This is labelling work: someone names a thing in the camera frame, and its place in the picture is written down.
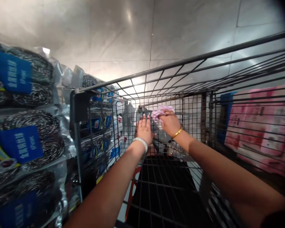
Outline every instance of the woman's right hand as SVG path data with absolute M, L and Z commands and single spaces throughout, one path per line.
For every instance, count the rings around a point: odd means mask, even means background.
M 162 120 L 162 128 L 170 137 L 173 137 L 180 129 L 180 121 L 172 110 L 163 109 L 162 111 L 165 115 L 158 116 Z

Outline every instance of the white bracelet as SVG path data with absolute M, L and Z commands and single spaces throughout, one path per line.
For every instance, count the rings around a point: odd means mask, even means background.
M 147 151 L 148 151 L 148 145 L 147 145 L 146 141 L 144 141 L 142 138 L 136 137 L 136 138 L 134 138 L 134 139 L 132 140 L 132 142 L 134 142 L 134 141 L 136 141 L 136 140 L 143 143 L 143 145 L 145 146 L 145 149 L 146 149 L 145 152 L 147 152 Z

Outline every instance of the blue label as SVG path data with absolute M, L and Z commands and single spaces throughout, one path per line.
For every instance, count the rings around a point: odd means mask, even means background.
M 109 144 L 110 144 L 109 140 L 105 140 L 104 143 L 101 145 L 101 150 L 103 152 L 107 151 L 107 149 L 109 148 Z
M 19 164 L 24 164 L 43 156 L 42 145 L 36 126 L 0 131 L 0 146 Z
M 98 89 L 96 89 L 96 91 L 102 93 L 104 90 L 103 90 L 103 88 L 98 88 Z M 102 101 L 103 98 L 104 98 L 103 94 L 98 94 L 96 97 L 92 97 L 92 101 Z
M 29 227 L 34 222 L 37 208 L 36 192 L 28 192 L 20 199 L 0 208 L 1 228 Z
M 109 100 L 110 103 L 112 103 L 112 101 L 113 101 L 113 98 L 112 98 L 113 96 L 114 96 L 114 93 L 113 93 L 113 92 L 109 92 L 109 93 L 108 93 L 108 97 L 109 97 L 108 100 Z
M 109 128 L 111 126 L 111 122 L 112 122 L 111 120 L 112 120 L 112 116 L 105 117 L 105 119 L 104 119 L 105 128 Z
M 32 92 L 31 63 L 13 55 L 0 52 L 0 81 L 11 92 Z
M 99 149 L 98 147 L 95 147 L 94 148 L 94 158 L 97 158 L 98 154 L 99 154 Z
M 117 148 L 113 148 L 112 151 L 111 151 L 110 158 L 112 159 L 114 157 L 118 157 L 120 150 L 121 150 L 121 145 L 119 145 L 119 147 L 117 147 Z

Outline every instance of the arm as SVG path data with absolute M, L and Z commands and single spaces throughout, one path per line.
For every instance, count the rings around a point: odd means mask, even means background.
M 147 123 L 145 115 L 144 119 L 136 123 L 136 134 L 148 145 L 151 143 L 153 136 L 149 116 Z M 142 142 L 132 142 L 125 154 L 85 198 L 64 228 L 114 227 L 130 180 L 144 152 L 145 146 Z
M 172 111 L 165 114 L 160 117 L 163 128 L 174 136 L 180 129 L 179 121 Z M 284 196 L 184 130 L 174 140 L 201 166 L 249 226 L 259 227 L 267 215 L 285 210 Z

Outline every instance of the plastic packaging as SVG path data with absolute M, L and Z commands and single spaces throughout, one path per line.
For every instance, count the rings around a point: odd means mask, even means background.
M 242 160 L 285 177 L 285 85 L 239 92 L 233 98 L 225 145 Z M 236 101 L 243 98 L 250 103 Z
M 54 66 L 53 103 L 69 105 L 70 94 L 73 90 L 71 87 L 73 71 L 67 66 L 59 63 L 55 58 L 50 57 L 49 61 Z
M 53 219 L 59 225 L 65 177 L 66 164 L 61 162 L 0 190 L 0 227 L 41 227 Z
M 112 125 L 112 111 L 91 110 L 89 113 L 90 121 L 80 122 L 80 136 L 92 135 L 95 137 L 110 130 Z
M 76 155 L 66 105 L 0 116 L 0 187 L 17 176 Z
M 123 118 L 120 115 L 113 116 L 113 125 L 111 130 L 114 131 L 114 135 L 118 135 L 123 130 Z
M 122 115 L 126 109 L 126 103 L 119 99 L 113 102 L 113 111 Z
M 0 43 L 0 107 L 52 104 L 53 70 L 44 53 Z
M 92 140 L 87 139 L 81 142 L 83 153 L 83 164 L 86 165 L 91 160 L 98 158 L 109 148 L 112 132 L 94 137 Z
M 100 83 L 104 83 L 104 81 L 86 74 L 79 66 L 75 66 L 71 83 L 73 88 L 86 88 Z M 95 91 L 98 92 L 98 95 L 90 99 L 90 103 L 93 104 L 92 108 L 111 109 L 114 98 L 118 96 L 118 91 L 112 92 L 114 89 L 116 87 L 113 85 L 97 88 Z
M 111 144 L 109 146 L 110 151 L 107 153 L 110 156 L 110 159 L 113 159 L 114 157 L 119 157 L 122 153 L 126 151 L 126 142 L 128 140 L 127 133 L 124 133 L 121 137 L 114 136 L 111 139 Z

